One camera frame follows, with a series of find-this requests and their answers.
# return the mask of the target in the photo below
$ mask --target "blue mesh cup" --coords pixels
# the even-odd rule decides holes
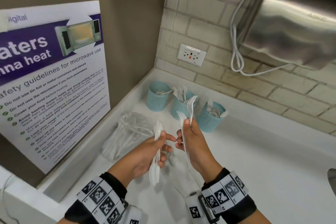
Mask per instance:
[[[211,114],[208,113],[207,107],[208,107],[208,102],[205,103],[202,109],[202,112],[197,117],[196,121],[198,123],[199,128],[203,132],[210,133],[215,130],[215,128],[220,124],[220,122],[224,118],[216,118],[212,116]],[[213,106],[211,110],[216,109],[216,108],[218,109],[220,116],[222,113],[226,112],[226,109],[220,103],[213,102]]]
[[[191,91],[188,91],[185,96],[186,96],[187,100],[189,100],[194,95],[195,95],[194,93],[192,93]],[[184,113],[187,118],[189,118],[189,116],[190,116],[187,104],[184,104],[183,102],[181,102],[177,98],[175,98],[174,105],[173,105],[173,108],[171,108],[170,113],[174,117],[174,119],[179,120],[180,118],[179,118],[179,115],[177,114],[177,112]]]
[[[169,96],[169,94],[157,95],[156,93],[158,91],[168,92],[170,91],[170,87],[164,82],[152,82],[150,84],[148,90],[147,107],[153,112],[161,112],[163,109],[165,109]]]

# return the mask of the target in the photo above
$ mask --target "safety guidelines poster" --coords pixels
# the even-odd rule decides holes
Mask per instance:
[[[48,173],[110,110],[99,1],[0,20],[0,133]]]

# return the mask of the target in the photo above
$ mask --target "white cable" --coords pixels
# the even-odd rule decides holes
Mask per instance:
[[[245,76],[255,76],[255,75],[261,75],[261,74],[271,72],[271,71],[277,70],[279,68],[283,68],[285,66],[291,65],[291,64],[285,64],[285,65],[282,65],[282,66],[279,66],[279,67],[274,67],[272,69],[268,69],[266,71],[262,71],[262,72],[258,72],[258,73],[254,73],[254,74],[247,74],[247,73],[243,72],[243,68],[244,68],[245,63],[244,63],[244,58],[241,55],[241,53],[239,52],[238,47],[237,47],[237,27],[233,23],[233,21],[234,21],[236,15],[237,15],[238,10],[243,5],[244,1],[245,0],[241,0],[240,3],[238,4],[237,8],[235,9],[235,11],[232,15],[231,23],[230,23],[230,36],[231,36],[231,41],[232,41],[232,45],[233,45],[233,52],[232,52],[232,58],[231,58],[231,69],[234,72],[240,72],[242,75],[245,75]],[[235,59],[236,59],[236,63],[237,63],[237,69],[235,69],[233,67],[233,62],[234,62]]]
[[[14,218],[13,216],[11,216],[10,213],[8,212],[8,208],[7,208],[7,205],[6,205],[6,202],[5,202],[5,198],[4,198],[4,191],[6,189],[6,185],[7,185],[8,181],[12,178],[12,176],[13,175],[10,175],[2,186],[1,194],[0,194],[0,199],[1,199],[0,202],[3,203],[3,206],[4,206],[4,209],[5,209],[5,212],[6,212],[7,216],[10,219],[12,219],[13,221],[15,221],[17,224],[20,224],[19,220]]]

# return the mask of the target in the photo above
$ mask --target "wrist strap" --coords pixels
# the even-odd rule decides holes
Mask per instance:
[[[227,224],[236,224],[255,212],[254,201],[237,174],[223,169],[212,182],[205,184],[202,194],[215,215],[221,215]]]
[[[128,203],[119,195],[127,191],[119,180],[107,174],[96,176],[78,192],[77,201],[65,214],[67,220],[80,224],[114,224],[120,220]]]

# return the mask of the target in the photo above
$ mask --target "clear plastic bag of utensils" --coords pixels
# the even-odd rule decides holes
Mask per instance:
[[[154,123],[137,112],[124,114],[101,147],[101,154],[115,163],[147,138],[154,135]]]

